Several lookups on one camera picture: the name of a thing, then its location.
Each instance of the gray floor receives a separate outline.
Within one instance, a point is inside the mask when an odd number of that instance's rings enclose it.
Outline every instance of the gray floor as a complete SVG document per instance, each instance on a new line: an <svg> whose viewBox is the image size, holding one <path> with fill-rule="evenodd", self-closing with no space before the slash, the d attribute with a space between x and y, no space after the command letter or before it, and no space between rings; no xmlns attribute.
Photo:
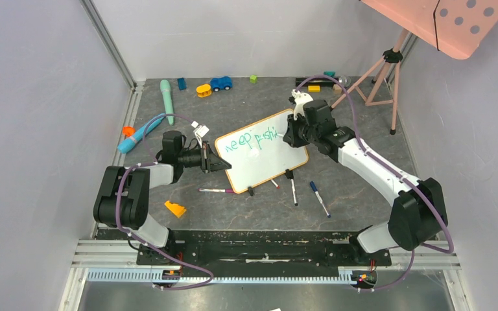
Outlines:
<svg viewBox="0 0 498 311"><path fill-rule="evenodd" d="M294 88L294 78L259 78L256 84L248 78L234 78L233 88L210 97L198 98L195 88L209 79L187 79L188 89L179 91L176 79L171 79L174 112L184 114L210 128L206 139L212 142L221 135L258 121L285 108L291 107L288 98ZM135 128L164 111L159 80L148 80L138 108ZM361 88L369 93L371 83ZM313 93L315 99L330 103L338 98L332 90ZM389 99L382 86L376 100ZM403 170L413 174L403 130L390 135L392 105L366 107L363 100L353 93L356 102L358 126L362 138L383 157ZM346 100L333 110L338 125L352 128L350 106ZM193 138L192 127L177 119L173 126L163 121L148 135L153 150L161 150L161 135L167 130L180 130ZM244 194L200 193L199 187L230 188L226 173L203 174L199 168L186 169L181 180L174 185L152 189L150 213L159 222L173 229L311 229L356 231L388 219L390 206L385 199L358 175L320 154L314 146L308 148L310 160L294 171L299 206L292 201L289 181L277 178L277 190L271 183L255 189L255 196ZM147 151L140 144L125 157L125 165L149 162ZM320 189L331 218L326 218L317 202L309 182L313 180ZM165 206L170 200L186 207L187 212L178 219Z"/></svg>
<svg viewBox="0 0 498 311"><path fill-rule="evenodd" d="M400 272L379 272L379 285ZM210 285L179 292L159 292L149 284L89 282L79 310L454 310L442 272L413 271L385 291L356 294L344 285Z"/></svg>

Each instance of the toy car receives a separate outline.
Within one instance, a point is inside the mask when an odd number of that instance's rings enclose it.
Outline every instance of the toy car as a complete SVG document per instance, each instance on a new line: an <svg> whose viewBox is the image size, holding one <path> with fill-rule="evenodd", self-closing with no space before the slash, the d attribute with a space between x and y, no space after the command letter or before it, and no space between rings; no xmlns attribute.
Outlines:
<svg viewBox="0 0 498 311"><path fill-rule="evenodd" d="M212 78L211 79L211 89L215 92L221 89L231 89L232 82L229 76L223 76L222 78Z"/></svg>

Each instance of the yellow toy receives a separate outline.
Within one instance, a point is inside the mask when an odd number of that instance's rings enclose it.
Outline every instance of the yellow toy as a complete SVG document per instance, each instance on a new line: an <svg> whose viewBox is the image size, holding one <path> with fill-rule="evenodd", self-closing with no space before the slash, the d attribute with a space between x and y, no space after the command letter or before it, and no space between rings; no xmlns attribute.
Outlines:
<svg viewBox="0 0 498 311"><path fill-rule="evenodd" d="M320 86L308 86L308 93L319 93Z"/></svg>
<svg viewBox="0 0 498 311"><path fill-rule="evenodd" d="M186 213L186 209L184 206L178 205L176 203L171 203L171 201L165 202L165 206L177 217L180 218L184 213Z"/></svg>
<svg viewBox="0 0 498 311"><path fill-rule="evenodd" d="M211 86L209 84L204 84L202 86L198 86L196 88L196 92L198 93L198 96L201 98L209 96L211 92Z"/></svg>

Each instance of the black marker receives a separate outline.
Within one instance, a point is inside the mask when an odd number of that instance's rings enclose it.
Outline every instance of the black marker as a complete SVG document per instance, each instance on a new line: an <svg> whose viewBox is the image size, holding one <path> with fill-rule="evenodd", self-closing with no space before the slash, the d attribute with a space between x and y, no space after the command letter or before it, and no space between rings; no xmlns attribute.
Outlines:
<svg viewBox="0 0 498 311"><path fill-rule="evenodd" d="M293 171L292 170L285 170L285 177L287 179L291 179L291 189L293 190L293 202L295 202L295 206L298 206L299 203L297 202L297 192L295 190L295 179L293 177Z"/></svg>

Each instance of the gray wall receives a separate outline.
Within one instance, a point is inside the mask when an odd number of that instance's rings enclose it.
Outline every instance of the gray wall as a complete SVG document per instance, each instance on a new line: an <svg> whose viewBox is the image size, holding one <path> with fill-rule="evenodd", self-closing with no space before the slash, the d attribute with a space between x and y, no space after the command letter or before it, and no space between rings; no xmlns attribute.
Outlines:
<svg viewBox="0 0 498 311"><path fill-rule="evenodd" d="M137 80L365 73L401 31L357 0L94 0Z"/></svg>
<svg viewBox="0 0 498 311"><path fill-rule="evenodd" d="M468 60L419 41L401 74L418 172L442 184L476 310L498 309L498 24Z"/></svg>
<svg viewBox="0 0 498 311"><path fill-rule="evenodd" d="M0 310L56 310L128 88L77 0L0 0Z"/></svg>

